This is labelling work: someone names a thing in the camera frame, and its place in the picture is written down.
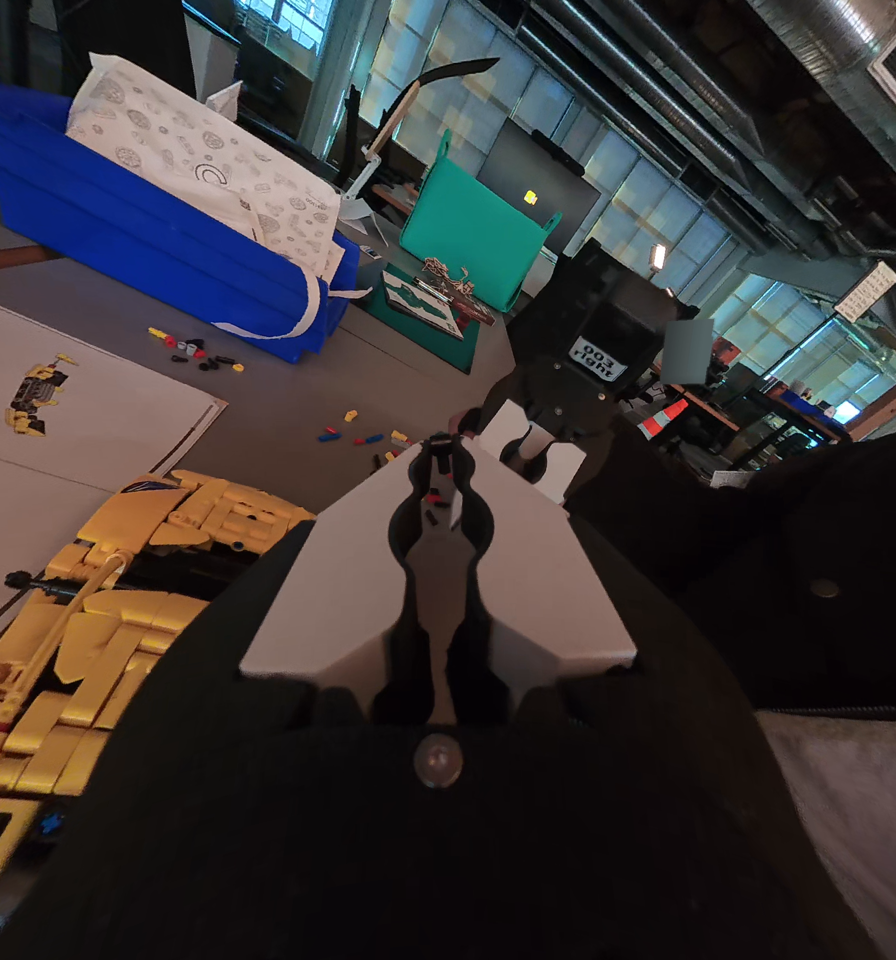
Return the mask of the small wooden model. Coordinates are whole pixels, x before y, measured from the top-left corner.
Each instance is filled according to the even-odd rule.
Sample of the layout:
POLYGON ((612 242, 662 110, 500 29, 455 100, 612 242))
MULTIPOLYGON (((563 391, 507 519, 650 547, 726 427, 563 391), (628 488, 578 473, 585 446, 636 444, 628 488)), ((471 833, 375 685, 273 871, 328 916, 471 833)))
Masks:
POLYGON ((475 285, 469 280, 465 268, 461 268, 460 278, 453 278, 444 263, 435 257, 427 257, 416 283, 450 306, 463 325, 476 322, 490 328, 498 320, 496 313, 475 296, 475 285))

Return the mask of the white green puzzle board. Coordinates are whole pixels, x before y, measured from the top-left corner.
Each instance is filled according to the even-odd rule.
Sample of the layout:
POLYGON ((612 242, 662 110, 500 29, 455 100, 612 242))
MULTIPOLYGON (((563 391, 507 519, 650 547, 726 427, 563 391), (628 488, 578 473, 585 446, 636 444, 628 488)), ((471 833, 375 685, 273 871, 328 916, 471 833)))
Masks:
POLYGON ((390 270, 382 270, 381 282, 384 300, 389 309, 415 318, 455 341, 464 339, 464 332, 447 301, 390 270))

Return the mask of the green cutting mat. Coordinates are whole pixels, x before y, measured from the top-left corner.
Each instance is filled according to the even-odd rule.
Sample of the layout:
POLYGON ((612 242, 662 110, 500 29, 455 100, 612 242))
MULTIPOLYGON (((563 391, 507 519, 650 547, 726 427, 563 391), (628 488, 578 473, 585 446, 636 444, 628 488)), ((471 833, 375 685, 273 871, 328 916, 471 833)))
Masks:
POLYGON ((462 341, 455 341, 439 330, 430 328, 416 318, 406 317, 388 308, 382 291, 381 272, 391 271, 405 280, 416 283, 416 276, 394 265, 384 265, 376 271, 377 277, 372 279, 372 291, 366 299, 365 310, 374 319, 387 328, 404 336, 408 341, 416 344, 428 354, 446 362, 453 369, 468 375, 474 365, 478 339, 482 324, 472 321, 466 325, 461 323, 457 313, 454 317, 464 332, 462 341))

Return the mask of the open instruction booklet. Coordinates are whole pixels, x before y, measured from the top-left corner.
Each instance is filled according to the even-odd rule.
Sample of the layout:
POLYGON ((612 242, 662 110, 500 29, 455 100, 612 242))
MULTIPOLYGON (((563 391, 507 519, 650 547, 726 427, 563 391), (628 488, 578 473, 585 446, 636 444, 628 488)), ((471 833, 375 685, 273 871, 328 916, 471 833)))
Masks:
POLYGON ((0 619, 108 497, 163 475, 227 403, 0 306, 0 619))

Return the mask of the white patterned paper bag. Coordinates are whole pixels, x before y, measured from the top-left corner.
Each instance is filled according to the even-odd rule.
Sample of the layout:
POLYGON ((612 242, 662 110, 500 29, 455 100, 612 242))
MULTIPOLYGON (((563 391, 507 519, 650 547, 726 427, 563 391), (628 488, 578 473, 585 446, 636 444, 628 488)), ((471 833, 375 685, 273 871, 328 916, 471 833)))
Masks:
POLYGON ((333 186, 221 113, 129 60, 90 54, 67 136, 181 208, 152 198, 156 246, 197 273, 193 313, 256 344, 298 340, 371 287, 338 277, 354 252, 335 238, 333 186))

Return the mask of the yellow toy brick car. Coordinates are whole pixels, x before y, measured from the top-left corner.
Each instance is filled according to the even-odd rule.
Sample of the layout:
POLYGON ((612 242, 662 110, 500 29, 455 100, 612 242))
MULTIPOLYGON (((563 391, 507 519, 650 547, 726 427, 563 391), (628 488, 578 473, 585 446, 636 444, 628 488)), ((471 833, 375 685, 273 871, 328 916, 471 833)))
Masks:
MULTIPOLYGON (((112 494, 0 636, 0 900, 60 838, 118 721, 181 632, 314 512, 188 470, 112 494)), ((0 905, 0 927, 12 906, 0 905)))

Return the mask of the blue plastic bin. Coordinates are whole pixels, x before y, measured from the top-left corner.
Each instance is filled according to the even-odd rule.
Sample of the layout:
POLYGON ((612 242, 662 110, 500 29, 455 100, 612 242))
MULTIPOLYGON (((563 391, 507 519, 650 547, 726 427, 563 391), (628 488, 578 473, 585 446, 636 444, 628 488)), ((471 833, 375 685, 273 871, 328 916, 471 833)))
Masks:
POLYGON ((304 269, 65 134, 70 98, 0 83, 0 215, 17 234, 289 363, 344 317, 360 249, 304 269))

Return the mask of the dark upright panel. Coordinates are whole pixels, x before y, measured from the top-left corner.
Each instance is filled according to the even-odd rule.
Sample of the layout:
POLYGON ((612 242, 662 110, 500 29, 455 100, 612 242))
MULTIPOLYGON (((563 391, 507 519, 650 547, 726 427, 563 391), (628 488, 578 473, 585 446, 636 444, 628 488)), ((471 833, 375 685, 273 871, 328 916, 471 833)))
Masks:
POLYGON ((126 59, 196 96, 181 1, 55 1, 53 6, 67 95, 74 95, 91 72, 94 53, 126 59))

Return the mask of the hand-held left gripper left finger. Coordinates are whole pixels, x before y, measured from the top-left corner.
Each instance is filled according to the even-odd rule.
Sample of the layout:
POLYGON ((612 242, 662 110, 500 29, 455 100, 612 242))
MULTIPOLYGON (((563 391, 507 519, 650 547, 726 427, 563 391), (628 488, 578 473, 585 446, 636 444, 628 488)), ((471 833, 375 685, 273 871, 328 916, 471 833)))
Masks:
POLYGON ((429 636, 406 562, 428 489, 421 442, 323 510, 240 673, 349 690, 367 714, 428 714, 429 636))

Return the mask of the scatter of small coloured pins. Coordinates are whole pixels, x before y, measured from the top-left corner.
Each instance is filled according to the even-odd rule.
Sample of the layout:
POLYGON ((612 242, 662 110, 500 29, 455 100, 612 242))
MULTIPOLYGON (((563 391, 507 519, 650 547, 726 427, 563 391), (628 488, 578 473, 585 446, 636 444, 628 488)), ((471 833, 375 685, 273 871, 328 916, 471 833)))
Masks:
MULTIPOLYGON (((317 441, 323 445, 330 444, 331 442, 338 443, 343 439, 343 432, 334 428, 334 426, 325 426, 317 436, 317 441)), ((382 470, 387 464, 394 462, 414 444, 411 438, 398 429, 392 429, 387 433, 368 432, 363 436, 352 435, 349 437, 349 440, 351 441, 352 447, 359 450, 363 448, 373 449, 378 444, 384 447, 384 450, 379 447, 372 452, 370 476, 382 470)), ((427 521, 431 526, 438 526, 441 521, 436 519, 436 512, 442 509, 448 509, 449 504, 447 500, 441 496, 437 488, 433 487, 425 496, 425 504, 425 517, 427 521)))

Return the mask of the hanging white sign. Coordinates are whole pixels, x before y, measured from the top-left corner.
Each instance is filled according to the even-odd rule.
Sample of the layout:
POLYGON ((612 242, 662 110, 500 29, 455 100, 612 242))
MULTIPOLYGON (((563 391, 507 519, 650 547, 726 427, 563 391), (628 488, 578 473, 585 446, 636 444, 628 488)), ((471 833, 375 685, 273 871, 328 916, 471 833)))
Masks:
POLYGON ((896 270, 884 260, 864 275, 834 306, 836 315, 847 322, 855 323, 866 314, 884 295, 896 286, 896 270))

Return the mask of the person's fleece-lined jacket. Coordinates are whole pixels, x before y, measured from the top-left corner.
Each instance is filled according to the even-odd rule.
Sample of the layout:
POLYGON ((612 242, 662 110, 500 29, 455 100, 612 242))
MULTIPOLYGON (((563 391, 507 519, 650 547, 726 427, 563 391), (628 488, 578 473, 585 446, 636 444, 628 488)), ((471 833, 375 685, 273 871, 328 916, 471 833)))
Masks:
POLYGON ((896 958, 896 433, 702 486, 629 423, 566 508, 740 683, 838 899, 896 958))

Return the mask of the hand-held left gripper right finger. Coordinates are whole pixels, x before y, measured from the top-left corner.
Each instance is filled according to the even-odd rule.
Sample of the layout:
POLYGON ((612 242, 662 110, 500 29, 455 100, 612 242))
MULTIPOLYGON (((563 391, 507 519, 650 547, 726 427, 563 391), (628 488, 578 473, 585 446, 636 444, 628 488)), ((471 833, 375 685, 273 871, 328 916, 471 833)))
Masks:
POLYGON ((637 647, 567 512, 472 439, 458 442, 465 537, 475 542, 476 508, 490 522, 473 558, 476 612, 487 616, 488 673, 510 706, 560 681, 632 667, 637 647))

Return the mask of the paned window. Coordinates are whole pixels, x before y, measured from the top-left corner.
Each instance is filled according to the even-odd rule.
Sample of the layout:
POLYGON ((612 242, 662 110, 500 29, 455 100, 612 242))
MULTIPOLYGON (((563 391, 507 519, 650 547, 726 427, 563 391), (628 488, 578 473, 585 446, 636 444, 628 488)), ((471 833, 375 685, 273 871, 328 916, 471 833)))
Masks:
POLYGON ((239 23, 270 46, 287 41, 320 54, 334 12, 334 1, 237 1, 239 23))

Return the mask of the dark wall monitor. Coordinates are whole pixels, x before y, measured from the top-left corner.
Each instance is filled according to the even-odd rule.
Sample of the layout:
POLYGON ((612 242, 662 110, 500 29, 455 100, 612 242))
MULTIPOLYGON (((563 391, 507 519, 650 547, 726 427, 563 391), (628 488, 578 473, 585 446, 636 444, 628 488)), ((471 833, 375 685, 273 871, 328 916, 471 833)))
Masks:
POLYGON ((600 193, 583 167, 538 130, 507 118, 477 180, 540 226, 558 214, 546 248, 560 256, 592 212, 600 193))

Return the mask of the silver ventilation duct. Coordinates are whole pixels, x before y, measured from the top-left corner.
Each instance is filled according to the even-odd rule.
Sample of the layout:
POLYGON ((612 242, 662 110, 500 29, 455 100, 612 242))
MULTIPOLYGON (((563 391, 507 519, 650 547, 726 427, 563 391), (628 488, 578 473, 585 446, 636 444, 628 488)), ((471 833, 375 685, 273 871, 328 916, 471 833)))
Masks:
POLYGON ((896 174, 896 105, 868 70, 896 37, 896 2, 748 5, 896 174))

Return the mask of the orange traffic cone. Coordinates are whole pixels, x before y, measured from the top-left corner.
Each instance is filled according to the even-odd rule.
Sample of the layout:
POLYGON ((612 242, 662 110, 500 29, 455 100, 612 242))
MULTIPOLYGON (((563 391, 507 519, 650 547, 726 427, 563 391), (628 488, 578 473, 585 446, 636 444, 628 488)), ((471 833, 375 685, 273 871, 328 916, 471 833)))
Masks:
POLYGON ((642 420, 638 428, 644 437, 652 442, 656 440, 690 406, 688 399, 682 397, 676 402, 642 420))

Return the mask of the cluster of tiny coloured pieces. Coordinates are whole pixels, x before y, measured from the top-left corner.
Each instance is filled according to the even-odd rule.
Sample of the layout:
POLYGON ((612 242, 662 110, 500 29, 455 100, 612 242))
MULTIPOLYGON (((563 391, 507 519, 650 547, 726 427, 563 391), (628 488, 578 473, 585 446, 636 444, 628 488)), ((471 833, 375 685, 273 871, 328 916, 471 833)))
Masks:
POLYGON ((202 372, 217 371, 222 368, 230 369, 237 374, 245 372, 244 364, 235 358, 209 353, 203 339, 179 339, 155 327, 149 327, 147 333, 169 352, 170 359, 174 363, 194 363, 202 372))

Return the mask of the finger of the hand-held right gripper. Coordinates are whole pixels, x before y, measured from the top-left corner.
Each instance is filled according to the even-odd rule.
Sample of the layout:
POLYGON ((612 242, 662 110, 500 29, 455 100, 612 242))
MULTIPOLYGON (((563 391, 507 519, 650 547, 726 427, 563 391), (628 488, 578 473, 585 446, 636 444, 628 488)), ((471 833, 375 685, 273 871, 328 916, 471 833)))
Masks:
POLYGON ((499 461, 527 461, 529 453, 522 447, 534 426, 524 407, 507 399, 478 434, 478 446, 499 461))
POLYGON ((571 441, 524 438, 519 456, 523 461, 521 476, 526 483, 557 506, 563 506, 587 454, 571 441))

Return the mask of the teal plastic bin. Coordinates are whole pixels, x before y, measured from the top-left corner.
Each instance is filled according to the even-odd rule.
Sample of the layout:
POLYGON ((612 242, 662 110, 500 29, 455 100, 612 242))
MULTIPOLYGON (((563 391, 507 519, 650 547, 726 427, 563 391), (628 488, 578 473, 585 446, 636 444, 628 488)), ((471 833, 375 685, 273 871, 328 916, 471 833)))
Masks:
POLYGON ((465 274, 475 298, 505 313, 562 214, 533 221, 451 161, 451 143, 446 130, 399 244, 420 261, 438 260, 451 276, 465 274))

